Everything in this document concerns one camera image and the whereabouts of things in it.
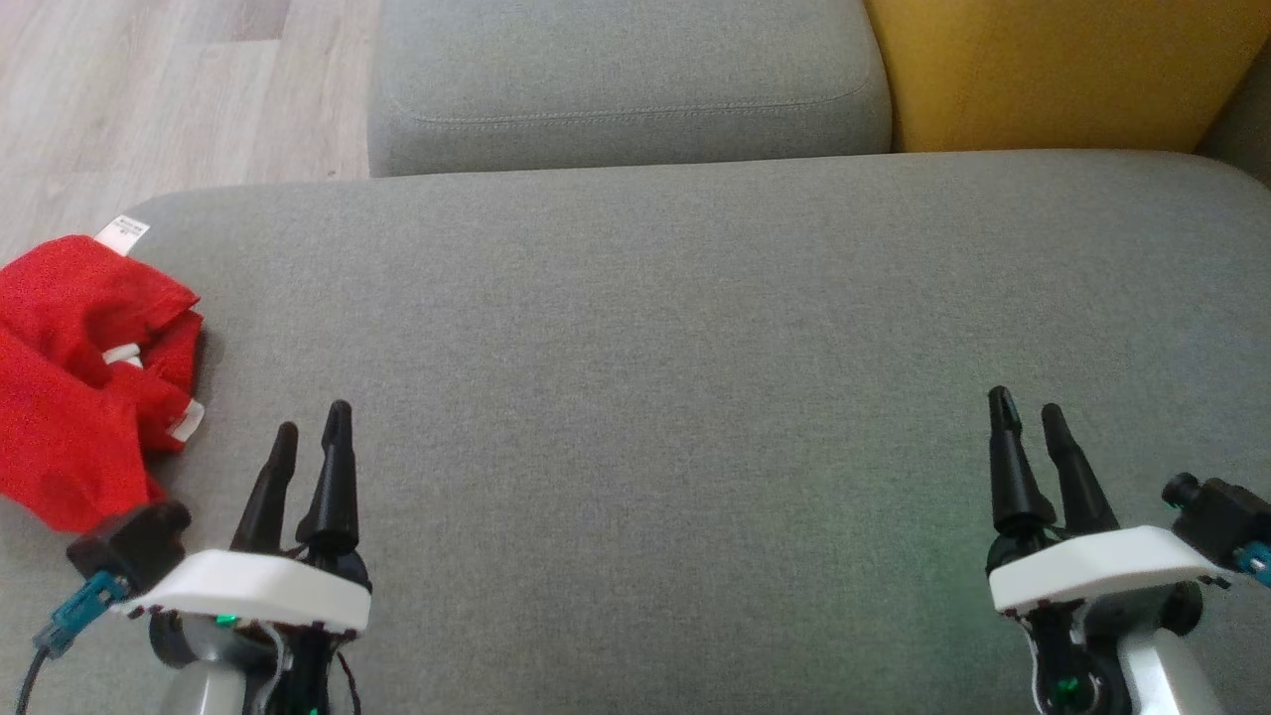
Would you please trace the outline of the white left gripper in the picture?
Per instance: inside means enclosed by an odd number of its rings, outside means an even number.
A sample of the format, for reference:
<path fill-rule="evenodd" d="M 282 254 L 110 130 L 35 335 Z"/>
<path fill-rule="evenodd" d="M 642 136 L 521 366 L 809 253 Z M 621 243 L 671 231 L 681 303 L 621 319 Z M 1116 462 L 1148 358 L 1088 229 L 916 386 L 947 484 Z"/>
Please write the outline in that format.
<path fill-rule="evenodd" d="M 296 538 L 310 558 L 344 558 L 358 547 L 353 406 L 330 404 L 322 436 L 323 465 Z M 328 573 L 281 552 L 289 484 L 295 472 L 297 425 L 278 425 L 230 549 L 192 552 L 112 615 L 150 620 L 153 649 L 167 665 L 194 660 L 262 665 L 271 659 L 264 627 L 315 629 L 336 640 L 361 638 L 372 592 L 364 580 Z"/>

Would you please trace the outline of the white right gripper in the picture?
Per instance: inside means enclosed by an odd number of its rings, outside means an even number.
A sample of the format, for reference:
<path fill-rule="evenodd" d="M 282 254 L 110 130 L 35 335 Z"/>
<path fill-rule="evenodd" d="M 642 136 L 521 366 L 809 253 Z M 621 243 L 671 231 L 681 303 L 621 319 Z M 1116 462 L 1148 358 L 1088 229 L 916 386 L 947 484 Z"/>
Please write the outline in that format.
<path fill-rule="evenodd" d="M 1185 638 L 1202 616 L 1202 584 L 1232 570 L 1160 526 L 1121 528 L 1057 404 L 1043 404 L 1046 450 L 1057 469 L 1063 533 L 1023 447 L 1021 411 L 1005 386 L 988 392 L 991 517 L 988 552 L 993 608 L 1017 621 L 1068 613 L 1089 638 L 1167 630 Z"/>

